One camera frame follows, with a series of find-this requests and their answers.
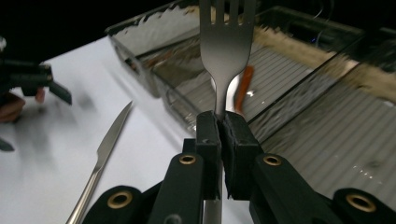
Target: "white table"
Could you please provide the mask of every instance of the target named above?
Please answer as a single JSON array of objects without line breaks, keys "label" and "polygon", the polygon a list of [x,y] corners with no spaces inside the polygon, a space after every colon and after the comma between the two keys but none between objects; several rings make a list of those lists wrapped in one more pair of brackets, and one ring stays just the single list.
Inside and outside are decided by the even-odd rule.
[{"label": "white table", "polygon": [[[65,223],[92,173],[97,148],[131,100],[134,107],[88,209],[118,185],[145,191],[162,181],[183,139],[194,137],[121,66],[108,37],[48,63],[73,104],[47,90],[43,105],[25,98],[21,119],[0,124],[0,136],[15,148],[0,151],[1,224]],[[223,200],[222,212],[223,223],[252,223],[248,202]]]}]

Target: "knife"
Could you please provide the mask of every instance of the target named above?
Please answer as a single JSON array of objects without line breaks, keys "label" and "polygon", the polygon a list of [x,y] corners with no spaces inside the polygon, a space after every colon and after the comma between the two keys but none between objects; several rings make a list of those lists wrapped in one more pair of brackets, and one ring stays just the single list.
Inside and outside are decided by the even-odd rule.
[{"label": "knife", "polygon": [[129,114],[131,106],[132,106],[132,101],[122,109],[120,114],[114,120],[107,134],[105,135],[105,138],[102,140],[102,143],[100,144],[99,148],[97,149],[98,159],[96,165],[93,168],[91,177],[88,180],[88,183],[85,186],[84,191],[82,191],[78,203],[76,204],[76,207],[73,210],[73,213],[70,215],[69,219],[67,220],[66,224],[79,224],[81,222],[85,210],[87,209],[89,200],[91,199],[93,191],[106,165],[107,159],[110,156],[110,153],[117,142],[121,128],[123,126],[125,119]]}]

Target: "fork handle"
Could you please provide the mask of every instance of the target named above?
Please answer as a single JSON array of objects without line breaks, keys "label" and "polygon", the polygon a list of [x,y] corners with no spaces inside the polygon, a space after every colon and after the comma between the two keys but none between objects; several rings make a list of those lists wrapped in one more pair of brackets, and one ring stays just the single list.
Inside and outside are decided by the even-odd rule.
[{"label": "fork handle", "polygon": [[216,105],[215,114],[219,121],[224,120],[226,101],[227,101],[227,91],[230,86],[230,81],[225,80],[215,80],[216,84]]}]

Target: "hand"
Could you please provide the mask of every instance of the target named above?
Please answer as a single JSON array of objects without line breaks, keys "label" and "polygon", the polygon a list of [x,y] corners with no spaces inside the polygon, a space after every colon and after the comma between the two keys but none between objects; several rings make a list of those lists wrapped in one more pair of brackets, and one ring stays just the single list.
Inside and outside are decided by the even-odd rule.
[{"label": "hand", "polygon": [[[0,122],[12,122],[19,117],[26,102],[21,97],[11,92],[7,92],[4,97],[6,103],[4,105],[0,105]],[[44,98],[44,89],[38,88],[35,100],[42,104],[44,102]]]}]

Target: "fork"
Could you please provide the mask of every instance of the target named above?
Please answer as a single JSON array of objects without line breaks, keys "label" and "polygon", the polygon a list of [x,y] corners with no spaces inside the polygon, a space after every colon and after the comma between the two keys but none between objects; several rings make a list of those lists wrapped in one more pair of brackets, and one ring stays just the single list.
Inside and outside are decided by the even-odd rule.
[{"label": "fork", "polygon": [[[224,20],[224,0],[216,1],[216,18],[212,22],[211,1],[200,0],[200,51],[205,70],[216,86],[215,114],[219,121],[223,121],[230,83],[248,64],[256,0],[245,0],[241,20],[239,0],[229,0],[228,20]],[[221,189],[222,166],[219,168],[220,195]],[[204,223],[221,223],[221,200],[206,200]]]}]

